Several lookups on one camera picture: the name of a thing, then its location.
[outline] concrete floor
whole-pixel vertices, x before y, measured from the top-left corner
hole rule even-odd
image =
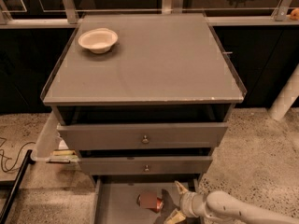
[[[0,137],[7,139],[0,149],[12,158],[7,167],[15,161],[23,144],[36,141],[48,116],[0,116]],[[33,145],[25,147],[21,157],[28,148]],[[281,122],[272,120],[265,109],[235,109],[213,157],[199,184],[201,193],[221,189],[246,203],[299,218],[298,108],[291,109]],[[15,175],[0,170],[0,180],[13,179]],[[0,207],[5,196],[0,190]],[[38,161],[26,172],[7,224],[90,223],[93,199],[93,184],[76,165]]]

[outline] closed drawer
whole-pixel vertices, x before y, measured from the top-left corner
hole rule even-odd
[[[226,130],[226,123],[58,126],[68,146],[78,150],[216,147]]]
[[[157,175],[201,174],[212,163],[212,157],[135,157],[81,159],[88,175]]]

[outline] black cable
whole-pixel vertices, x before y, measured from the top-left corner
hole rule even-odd
[[[7,139],[6,138],[2,138],[2,137],[0,137],[0,139],[2,139],[2,140],[4,140],[2,143],[1,143],[1,145],[0,145],[0,147],[7,141]],[[18,156],[17,156],[17,159],[15,160],[15,163],[12,165],[12,167],[10,167],[10,168],[7,168],[7,161],[8,160],[12,160],[10,157],[7,157],[7,156],[5,156],[5,151],[3,150],[3,149],[0,149],[0,158],[1,158],[1,160],[0,160],[0,166],[1,166],[1,170],[4,172],[4,173],[9,173],[9,172],[13,172],[13,171],[16,171],[16,170],[19,170],[20,168],[15,168],[15,166],[17,165],[17,162],[18,162],[18,160],[19,160],[19,157],[20,157],[20,154],[21,154],[21,151],[22,151],[22,149],[25,147],[25,146],[27,146],[27,145],[30,145],[30,144],[35,144],[36,142],[28,142],[28,143],[26,143],[26,144],[24,144],[21,148],[20,148],[20,150],[19,150],[19,153],[18,153]]]

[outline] white pole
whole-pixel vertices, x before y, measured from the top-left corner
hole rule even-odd
[[[299,64],[268,110],[272,119],[281,120],[299,96]]]

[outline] bowl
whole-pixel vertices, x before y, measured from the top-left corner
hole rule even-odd
[[[118,41],[118,35],[107,29],[98,28],[80,36],[78,43],[95,54],[102,54],[111,49]]]

